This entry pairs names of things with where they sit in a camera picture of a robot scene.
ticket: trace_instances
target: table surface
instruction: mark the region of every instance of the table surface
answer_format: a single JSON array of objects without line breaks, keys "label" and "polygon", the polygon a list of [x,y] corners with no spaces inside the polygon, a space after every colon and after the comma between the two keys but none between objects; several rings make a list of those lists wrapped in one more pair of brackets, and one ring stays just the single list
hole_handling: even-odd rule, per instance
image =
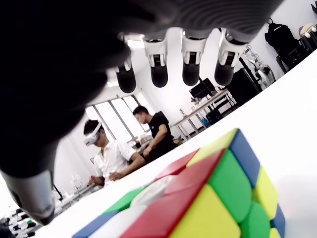
[{"label": "table surface", "polygon": [[192,116],[194,116],[195,114],[197,114],[199,111],[201,111],[202,109],[206,108],[207,106],[209,106],[213,101],[216,101],[218,98],[220,98],[221,96],[225,95],[228,92],[228,89],[224,89],[223,91],[221,91],[220,93],[212,96],[211,98],[209,98],[207,101],[203,102],[202,104],[199,105],[198,108],[196,108],[194,111],[192,111],[190,114],[184,116],[184,118],[182,120],[179,120],[178,122],[174,123],[172,126],[178,126],[180,124],[182,124],[184,121],[188,120],[189,118],[191,118]]},{"label": "table surface", "polygon": [[70,238],[132,189],[150,183],[168,164],[242,129],[279,192],[286,238],[317,234],[317,51],[255,98],[138,171],[81,201],[36,232],[39,238]]}]

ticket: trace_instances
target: black t-shirt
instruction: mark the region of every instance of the black t-shirt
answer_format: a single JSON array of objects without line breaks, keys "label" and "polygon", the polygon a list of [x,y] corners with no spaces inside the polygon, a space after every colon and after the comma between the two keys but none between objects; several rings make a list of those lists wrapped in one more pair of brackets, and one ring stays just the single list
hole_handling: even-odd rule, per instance
[{"label": "black t-shirt", "polygon": [[170,146],[174,146],[174,142],[173,142],[173,138],[172,138],[172,134],[170,132],[170,128],[168,126],[168,120],[155,113],[154,116],[152,117],[151,121],[148,123],[149,124],[149,127],[150,127],[150,130],[151,130],[151,133],[152,133],[152,137],[155,138],[157,133],[159,132],[159,126],[160,125],[165,125],[166,128],[167,128],[167,134],[166,136],[164,137],[164,139],[159,143],[157,144],[156,147],[160,148],[160,147],[170,147]]}]

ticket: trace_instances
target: computer monitor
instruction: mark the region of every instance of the computer monitor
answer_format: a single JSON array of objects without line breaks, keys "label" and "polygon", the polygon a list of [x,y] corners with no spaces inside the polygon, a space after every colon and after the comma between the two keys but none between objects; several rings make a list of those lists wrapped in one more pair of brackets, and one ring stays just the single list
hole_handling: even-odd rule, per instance
[{"label": "computer monitor", "polygon": [[217,94],[216,89],[214,88],[213,84],[210,82],[208,78],[202,80],[199,78],[199,84],[193,87],[189,92],[193,96],[193,98],[204,98],[207,95],[214,96]]}]

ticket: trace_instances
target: man's hand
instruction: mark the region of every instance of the man's hand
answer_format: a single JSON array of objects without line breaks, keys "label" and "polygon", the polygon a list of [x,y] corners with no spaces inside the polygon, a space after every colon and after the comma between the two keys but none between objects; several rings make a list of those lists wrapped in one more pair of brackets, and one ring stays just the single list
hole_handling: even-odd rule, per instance
[{"label": "man's hand", "polygon": [[89,178],[89,183],[88,183],[88,185],[92,185],[92,184],[104,186],[104,184],[105,184],[105,178],[102,177],[102,176],[96,177],[96,176],[94,176],[94,175],[91,175],[90,178]]},{"label": "man's hand", "polygon": [[88,185],[92,185],[93,183],[95,183],[95,180],[96,180],[96,176],[91,175],[90,178],[89,178]]},{"label": "man's hand", "polygon": [[111,181],[116,181],[116,180],[118,180],[118,179],[123,178],[124,176],[125,176],[124,173],[113,172],[113,173],[110,173],[109,179],[110,179]]},{"label": "man's hand", "polygon": [[148,157],[150,155],[150,152],[152,151],[152,147],[148,146],[144,151],[143,151],[143,155],[145,157]]}]

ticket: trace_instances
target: table leg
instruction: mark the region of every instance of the table leg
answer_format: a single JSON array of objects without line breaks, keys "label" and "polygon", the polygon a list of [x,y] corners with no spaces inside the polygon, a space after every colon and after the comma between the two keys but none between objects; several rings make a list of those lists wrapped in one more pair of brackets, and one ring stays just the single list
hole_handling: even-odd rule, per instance
[{"label": "table leg", "polygon": [[179,125],[177,126],[179,132],[184,136],[184,140],[187,141],[187,136],[184,134],[184,132],[180,129]]},{"label": "table leg", "polygon": [[195,116],[196,116],[196,117],[198,118],[198,120],[203,124],[203,127],[204,127],[205,129],[207,129],[207,127],[205,126],[203,120],[198,116],[198,114],[196,114]]},{"label": "table leg", "polygon": [[188,138],[190,139],[191,136],[190,134],[187,132],[187,130],[185,130],[185,128],[183,127],[183,125],[181,124],[180,127],[183,129],[183,131],[185,132],[185,134],[188,136]]},{"label": "table leg", "polygon": [[189,122],[189,124],[192,126],[192,128],[195,130],[195,132],[196,132],[197,134],[199,134],[199,132],[198,132],[197,128],[195,127],[195,125],[193,124],[192,120],[188,119],[188,122]]}]

